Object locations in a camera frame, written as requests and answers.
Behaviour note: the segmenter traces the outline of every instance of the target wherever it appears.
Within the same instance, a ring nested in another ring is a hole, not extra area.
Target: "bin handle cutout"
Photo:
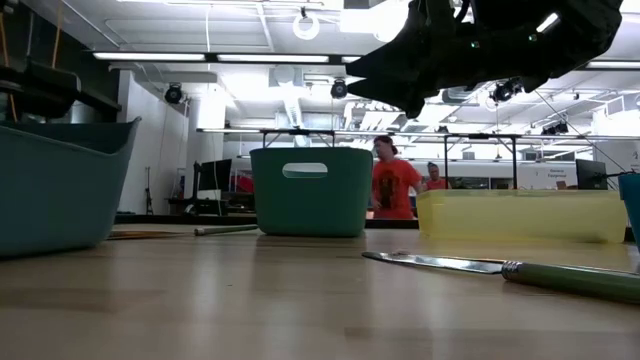
[[[323,163],[289,163],[282,168],[282,175],[288,179],[322,179],[328,173]]]

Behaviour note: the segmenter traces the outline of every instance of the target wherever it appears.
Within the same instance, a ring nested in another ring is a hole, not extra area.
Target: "yellow translucent container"
[[[624,241],[615,191],[438,190],[418,196],[420,231],[432,239]]]

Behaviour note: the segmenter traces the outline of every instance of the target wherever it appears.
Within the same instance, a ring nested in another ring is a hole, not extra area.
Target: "orange shirt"
[[[413,219],[409,203],[409,187],[422,180],[422,175],[407,161],[378,162],[373,168],[373,195],[380,203],[376,219]]]
[[[447,181],[443,178],[438,179],[438,181],[433,181],[431,179],[427,181],[427,191],[446,190],[446,189],[447,189]]]

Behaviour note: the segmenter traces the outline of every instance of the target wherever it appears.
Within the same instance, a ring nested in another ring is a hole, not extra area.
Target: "person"
[[[447,180],[440,177],[440,168],[438,165],[430,162],[427,165],[429,169],[429,180],[427,180],[427,191],[429,190],[446,190],[451,186],[447,183]]]
[[[380,161],[373,168],[374,218],[413,220],[409,202],[409,187],[416,193],[422,190],[422,175],[409,162],[396,158],[398,149],[389,136],[374,140]]]

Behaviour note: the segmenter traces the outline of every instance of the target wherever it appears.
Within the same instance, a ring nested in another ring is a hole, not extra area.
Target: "wooden table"
[[[640,358],[640,307],[360,257],[398,249],[626,270],[637,261],[624,245],[447,247],[415,230],[112,241],[0,263],[0,359]]]

